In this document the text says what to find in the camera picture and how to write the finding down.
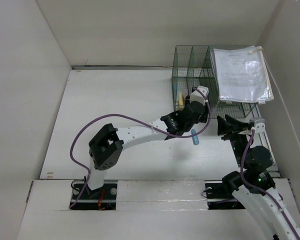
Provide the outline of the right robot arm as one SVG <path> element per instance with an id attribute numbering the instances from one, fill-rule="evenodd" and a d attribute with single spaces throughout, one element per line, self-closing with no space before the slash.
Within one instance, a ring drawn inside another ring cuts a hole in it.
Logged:
<path id="1" fill-rule="evenodd" d="M 218 116 L 217 123 L 217 134 L 230 141 L 240 168 L 222 178 L 222 193 L 244 206 L 267 240 L 300 240 L 300 228 L 268 172 L 273 164 L 270 151 L 262 145 L 252 146 L 255 136 L 265 132 L 265 120 L 256 117 L 241 122 L 227 114 Z"/>

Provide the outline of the yellow highlighter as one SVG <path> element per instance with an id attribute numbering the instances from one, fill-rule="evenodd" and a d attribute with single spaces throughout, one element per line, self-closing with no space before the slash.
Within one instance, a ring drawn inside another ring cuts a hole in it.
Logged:
<path id="1" fill-rule="evenodd" d="M 179 110 L 182 110 L 185 107 L 185 99 L 181 92 L 178 93 L 177 103 L 178 103 Z"/>

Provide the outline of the light blue highlighter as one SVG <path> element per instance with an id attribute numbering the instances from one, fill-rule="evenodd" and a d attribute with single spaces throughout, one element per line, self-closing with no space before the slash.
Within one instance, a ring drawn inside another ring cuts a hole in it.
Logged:
<path id="1" fill-rule="evenodd" d="M 176 98 L 178 93 L 178 81 L 176 79 L 172 80 L 172 93 L 173 98 Z"/>

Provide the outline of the dark blue highlighter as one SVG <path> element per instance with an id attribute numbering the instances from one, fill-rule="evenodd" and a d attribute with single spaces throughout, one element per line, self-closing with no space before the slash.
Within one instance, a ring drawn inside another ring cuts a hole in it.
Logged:
<path id="1" fill-rule="evenodd" d="M 192 142 L 195 146 L 200 144 L 199 138 L 198 138 L 198 134 L 196 132 L 195 129 L 191 129 L 191 135 L 192 135 Z"/>

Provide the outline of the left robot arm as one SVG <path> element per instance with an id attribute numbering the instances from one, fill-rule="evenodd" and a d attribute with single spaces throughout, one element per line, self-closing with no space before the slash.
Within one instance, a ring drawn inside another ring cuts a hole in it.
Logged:
<path id="1" fill-rule="evenodd" d="M 88 143 L 92 170 L 84 186 L 85 194 L 93 199 L 101 194 L 103 172 L 117 164 L 122 151 L 152 141 L 186 138 L 184 133 L 190 132 L 195 124 L 205 123 L 209 117 L 207 93 L 197 89 L 188 100 L 182 110 L 150 123 L 125 128 L 115 128 L 111 123 L 104 125 Z"/>

